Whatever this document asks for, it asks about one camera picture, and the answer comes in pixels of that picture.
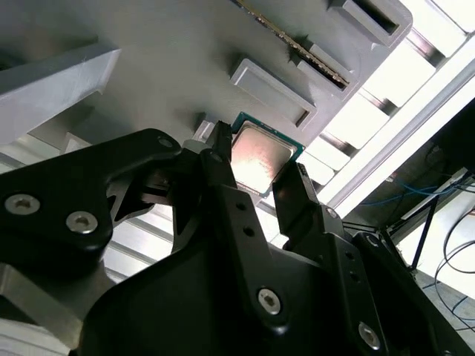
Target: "silver metal plate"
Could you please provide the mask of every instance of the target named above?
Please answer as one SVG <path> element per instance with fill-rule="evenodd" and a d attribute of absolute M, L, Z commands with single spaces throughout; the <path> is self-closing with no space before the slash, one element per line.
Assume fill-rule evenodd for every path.
<path fill-rule="evenodd" d="M 297 148 L 252 122 L 244 122 L 232 145 L 235 179 L 258 194 L 265 194 Z"/>

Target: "wire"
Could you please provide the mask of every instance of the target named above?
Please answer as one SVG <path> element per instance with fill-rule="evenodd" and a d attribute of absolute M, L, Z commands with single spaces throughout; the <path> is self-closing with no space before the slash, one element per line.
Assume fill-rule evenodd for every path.
<path fill-rule="evenodd" d="M 461 328 L 461 329 L 455 329 L 456 332 L 463 332 L 464 330 L 471 330 L 473 331 L 475 329 L 475 326 L 472 326 L 470 328 Z"/>
<path fill-rule="evenodd" d="M 456 222 L 455 224 L 452 225 L 451 229 L 448 231 L 447 236 L 444 239 L 444 245 L 443 245 L 443 252 L 444 252 L 444 260 L 445 262 L 455 271 L 458 271 L 460 273 L 465 273 L 465 274 L 475 274 L 475 271 L 464 271 L 462 269 L 458 269 L 456 267 L 453 267 L 448 261 L 449 259 L 447 258 L 447 247 L 448 247 L 448 242 L 451 239 L 452 233 L 455 230 L 455 228 L 468 216 L 470 215 L 473 211 L 475 211 L 475 206 L 471 208 L 469 211 L 464 213 Z"/>
<path fill-rule="evenodd" d="M 437 286 L 438 286 L 438 279 L 437 277 L 439 276 L 439 272 L 447 265 L 450 263 L 448 261 L 450 261 L 452 258 L 454 258 L 457 254 L 459 254 L 460 252 L 462 252 L 463 250 L 465 250 L 466 248 L 472 246 L 472 245 L 475 245 L 475 240 L 473 241 L 468 241 L 466 243 L 463 243 L 461 244 L 460 246 L 457 246 L 454 250 L 452 250 L 451 252 L 449 252 L 449 254 L 451 254 L 451 256 L 449 256 L 449 258 L 447 258 L 446 256 L 444 256 L 444 259 L 442 259 L 442 261 L 440 262 L 439 264 L 439 267 L 437 267 L 437 270 L 436 270 L 436 274 L 434 275 L 434 285 L 436 287 L 436 293 L 437 293 L 437 296 L 439 297 L 440 301 L 442 302 L 442 304 L 444 304 L 445 308 L 447 308 L 453 315 L 454 317 L 456 317 L 457 319 L 459 319 L 465 326 L 467 326 L 467 330 L 471 330 L 473 333 L 475 333 L 475 326 L 470 326 L 468 325 L 463 318 L 461 318 L 459 315 L 457 315 L 455 312 L 452 311 L 451 308 L 449 308 L 449 306 L 447 305 L 447 303 L 445 302 L 445 300 L 442 298 L 441 294 L 440 294 L 440 291 L 438 290 Z"/>
<path fill-rule="evenodd" d="M 455 189 L 459 190 L 459 191 L 466 191 L 468 193 L 472 193 L 472 194 L 475 194 L 475 191 L 471 191 L 469 189 L 465 189 L 465 188 L 461 188 L 460 185 L 457 185 L 455 186 Z"/>
<path fill-rule="evenodd" d="M 455 303 L 455 305 L 452 307 L 452 314 L 455 315 L 456 309 L 459 307 L 460 304 L 465 302 L 467 299 L 468 299 L 468 296 L 465 295 L 461 300 L 459 300 L 457 303 Z M 475 321 L 475 319 L 473 319 L 471 317 L 461 317 L 460 315 L 459 315 L 459 317 L 462 318 L 465 321 Z"/>
<path fill-rule="evenodd" d="M 435 285 L 436 285 L 436 282 L 431 283 L 431 284 L 427 284 L 426 286 L 421 287 L 421 289 L 427 289 L 427 288 L 430 288 L 430 287 L 434 287 Z"/>
<path fill-rule="evenodd" d="M 438 188 L 437 186 L 433 186 L 433 187 L 426 187 L 426 188 L 422 188 L 421 191 L 429 191 L 429 190 L 432 190 L 432 189 L 436 189 Z M 414 191 L 411 191 L 409 193 L 403 193 L 403 194 L 400 194 L 400 195 L 396 195 L 395 197 L 392 197 L 392 198 L 388 198 L 388 199 L 385 199 L 385 200 L 380 200 L 378 202 L 362 202 L 361 204 L 359 205 L 362 205 L 362 206 L 374 206 L 374 205 L 383 205 L 383 204 L 386 204 L 388 202 L 392 202 L 393 200 L 397 200 L 401 197 L 406 197 L 408 195 L 412 195 L 412 194 L 415 194 L 416 192 Z"/>
<path fill-rule="evenodd" d="M 417 189 L 417 188 L 411 187 L 410 185 L 407 185 L 406 183 L 398 182 L 397 180 L 395 180 L 395 182 L 402 185 L 404 188 L 406 188 L 409 191 L 412 191 L 414 193 L 421 194 L 421 195 L 428 195 L 428 196 L 431 196 L 431 197 L 436 197 L 438 195 L 450 193 L 451 191 L 453 191 L 453 188 L 454 188 L 452 185 L 449 185 L 449 187 L 446 188 L 444 191 L 439 191 L 437 193 L 428 193 L 428 192 L 424 191 L 424 190 L 427 190 L 425 188 L 424 189 Z"/>

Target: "silver screw head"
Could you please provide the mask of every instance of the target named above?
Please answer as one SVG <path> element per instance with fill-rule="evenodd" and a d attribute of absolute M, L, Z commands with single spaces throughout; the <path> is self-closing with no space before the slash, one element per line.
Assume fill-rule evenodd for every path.
<path fill-rule="evenodd" d="M 87 211 L 75 211 L 66 219 L 66 226 L 78 234 L 90 234 L 98 225 L 96 217 Z"/>
<path fill-rule="evenodd" d="M 158 142 L 159 142 L 162 146 L 165 146 L 165 147 L 168 147 L 168 148 L 170 148 L 171 146 L 173 146 L 173 144 L 172 144 L 170 141 L 168 141 L 167 139 L 164 139 L 164 138 L 162 138 L 162 137 L 159 137 L 159 138 L 158 138 Z"/>
<path fill-rule="evenodd" d="M 366 235 L 366 240 L 367 240 L 371 245 L 373 245 L 374 247 L 379 247 L 378 241 L 376 240 L 376 238 L 375 238 L 372 234 L 367 234 L 367 235 Z"/>
<path fill-rule="evenodd" d="M 270 289 L 262 288 L 258 293 L 258 300 L 269 314 L 277 315 L 281 312 L 281 301 L 277 294 Z"/>
<path fill-rule="evenodd" d="M 5 208 L 11 214 L 30 215 L 40 207 L 39 200 L 29 194 L 15 194 L 5 200 Z"/>
<path fill-rule="evenodd" d="M 333 218 L 333 219 L 336 219 L 338 217 L 338 214 L 336 213 L 336 211 L 334 211 L 333 209 L 331 209 L 331 207 L 327 206 L 327 211 L 328 211 L 328 214 L 330 214 L 330 216 Z"/>
<path fill-rule="evenodd" d="M 381 348 L 381 341 L 379 341 L 378 335 L 362 321 L 358 326 L 359 336 L 363 341 L 373 350 L 379 350 Z"/>
<path fill-rule="evenodd" d="M 220 155 L 216 154 L 213 151 L 210 153 L 210 155 L 211 155 L 212 159 L 214 159 L 216 162 L 221 163 L 223 161 L 223 159 L 220 157 Z"/>

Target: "blue cable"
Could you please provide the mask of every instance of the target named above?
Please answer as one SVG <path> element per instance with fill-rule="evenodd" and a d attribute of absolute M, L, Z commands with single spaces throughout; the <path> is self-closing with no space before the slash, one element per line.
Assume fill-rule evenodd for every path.
<path fill-rule="evenodd" d="M 420 191 L 422 191 L 424 194 L 426 194 L 424 191 L 429 191 L 429 190 L 433 190 L 433 189 L 436 189 L 436 188 L 438 188 L 438 187 L 437 186 L 426 187 L 426 188 L 422 188 Z M 417 194 L 417 193 L 418 193 L 417 191 L 411 191 L 410 193 L 404 193 L 404 194 L 396 195 L 395 197 L 385 199 L 385 200 L 380 200 L 378 202 L 362 202 L 359 205 L 363 205 L 363 206 L 383 205 L 383 204 L 386 204 L 388 202 L 392 202 L 393 200 L 397 200 L 401 197 L 406 197 L 408 195 Z"/>
<path fill-rule="evenodd" d="M 397 182 L 398 184 L 402 185 L 404 188 L 406 188 L 407 190 L 409 191 L 412 191 L 414 193 L 417 193 L 417 194 L 422 194 L 422 195 L 428 195 L 428 196 L 437 196 L 437 195 L 442 195 L 442 194 L 446 194 L 446 193 L 450 193 L 451 191 L 453 191 L 455 189 L 455 185 L 450 185 L 447 189 L 445 189 L 444 191 L 439 191 L 437 193 L 427 193 L 425 192 L 424 190 L 426 189 L 417 189 L 417 188 L 413 188 L 411 187 L 410 185 L 407 185 L 403 182 L 398 182 L 397 180 L 395 180 L 395 182 Z"/>

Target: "processor chip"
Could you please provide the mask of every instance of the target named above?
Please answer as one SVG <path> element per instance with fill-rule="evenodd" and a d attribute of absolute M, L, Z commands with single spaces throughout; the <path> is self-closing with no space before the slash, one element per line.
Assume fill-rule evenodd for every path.
<path fill-rule="evenodd" d="M 241 113 L 232 126 L 231 166 L 236 181 L 262 197 L 290 160 L 297 159 L 304 147 L 262 122 Z"/>

